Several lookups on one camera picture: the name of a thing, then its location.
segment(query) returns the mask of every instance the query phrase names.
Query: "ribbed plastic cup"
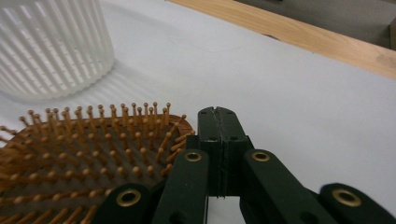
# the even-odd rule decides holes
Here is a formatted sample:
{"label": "ribbed plastic cup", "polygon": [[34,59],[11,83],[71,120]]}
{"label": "ribbed plastic cup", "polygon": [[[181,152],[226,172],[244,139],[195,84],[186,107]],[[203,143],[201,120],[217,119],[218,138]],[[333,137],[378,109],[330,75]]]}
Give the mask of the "ribbed plastic cup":
{"label": "ribbed plastic cup", "polygon": [[114,63],[98,0],[0,0],[0,90],[49,99],[91,85]]}

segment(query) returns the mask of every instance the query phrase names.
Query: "wooden board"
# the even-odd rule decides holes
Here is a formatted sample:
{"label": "wooden board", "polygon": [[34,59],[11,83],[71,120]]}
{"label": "wooden board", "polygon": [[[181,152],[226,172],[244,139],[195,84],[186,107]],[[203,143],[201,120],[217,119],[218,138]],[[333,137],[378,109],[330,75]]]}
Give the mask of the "wooden board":
{"label": "wooden board", "polygon": [[233,0],[170,0],[263,35],[396,79],[396,51]]}

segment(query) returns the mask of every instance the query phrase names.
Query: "hairbrush bristle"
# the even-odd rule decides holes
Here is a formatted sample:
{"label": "hairbrush bristle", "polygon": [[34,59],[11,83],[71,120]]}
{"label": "hairbrush bristle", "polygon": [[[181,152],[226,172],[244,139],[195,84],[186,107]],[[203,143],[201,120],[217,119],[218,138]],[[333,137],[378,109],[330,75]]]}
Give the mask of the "hairbrush bristle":
{"label": "hairbrush bristle", "polygon": [[0,223],[89,223],[114,188],[160,183],[195,132],[157,106],[29,110],[20,132],[0,126],[12,136],[0,136]]}

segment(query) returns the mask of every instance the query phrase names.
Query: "white table surface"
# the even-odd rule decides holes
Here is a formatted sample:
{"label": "white table surface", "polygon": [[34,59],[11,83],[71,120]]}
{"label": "white table surface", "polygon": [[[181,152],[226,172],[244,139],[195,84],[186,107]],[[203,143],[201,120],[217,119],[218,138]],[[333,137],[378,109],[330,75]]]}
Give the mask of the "white table surface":
{"label": "white table surface", "polygon": [[[28,109],[172,103],[173,114],[233,110],[256,148],[313,191],[340,182],[396,216],[396,81],[163,1],[106,0],[114,69],[84,91],[26,102],[0,95],[0,123]],[[208,223],[243,223],[238,199],[211,199]]]}

